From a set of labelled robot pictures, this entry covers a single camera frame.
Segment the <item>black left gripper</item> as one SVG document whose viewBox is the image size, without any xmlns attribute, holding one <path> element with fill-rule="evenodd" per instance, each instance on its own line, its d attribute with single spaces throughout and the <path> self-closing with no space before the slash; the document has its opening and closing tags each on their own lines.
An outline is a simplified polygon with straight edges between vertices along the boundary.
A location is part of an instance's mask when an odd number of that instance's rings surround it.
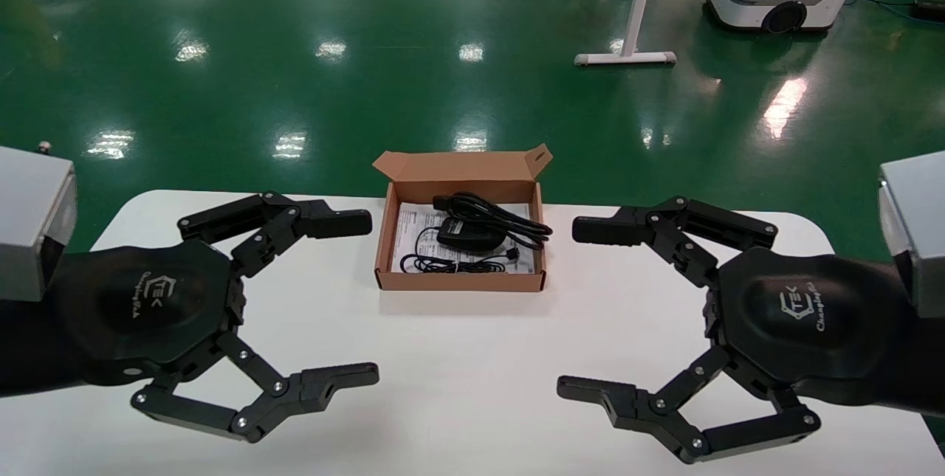
<svg viewBox="0 0 945 476">
<path fill-rule="evenodd" d="M 67 255 L 56 271 L 52 311 L 82 382 L 118 386 L 156 377 L 132 396 L 140 413 L 254 444 L 288 418 L 323 412 L 338 390 L 380 381 L 373 362 L 282 376 L 233 334 L 246 305 L 240 277 L 259 274 L 301 238 L 371 233 L 367 210 L 336 211 L 322 199 L 264 191 L 176 226 L 181 244 Z M 244 233 L 250 237 L 233 248 L 232 261 L 208 245 Z M 175 394 L 180 381 L 198 378 L 223 354 L 261 388 L 253 403 L 234 410 Z"/>
</svg>

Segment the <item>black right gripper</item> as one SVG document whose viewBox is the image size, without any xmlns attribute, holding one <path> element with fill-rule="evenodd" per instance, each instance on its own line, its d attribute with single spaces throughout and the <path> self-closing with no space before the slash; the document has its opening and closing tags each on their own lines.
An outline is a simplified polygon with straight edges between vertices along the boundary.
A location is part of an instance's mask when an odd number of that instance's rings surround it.
<svg viewBox="0 0 945 476">
<path fill-rule="evenodd" d="M 775 408 L 763 418 L 700 431 L 681 413 L 733 365 L 732 357 L 776 383 L 867 381 L 913 324 L 893 267 L 837 255 L 777 254 L 770 250 L 776 236 L 767 221 L 683 196 L 658 206 L 619 207 L 608 218 L 574 218 L 577 243 L 647 245 L 691 284 L 715 286 L 705 308 L 706 335 L 730 354 L 712 346 L 655 394 L 583 376 L 560 376 L 557 394 L 600 405 L 615 429 L 651 435 L 686 465 L 813 435 L 819 416 L 791 388 L 763 389 Z M 745 252 L 718 271 L 718 259 L 695 237 Z"/>
</svg>

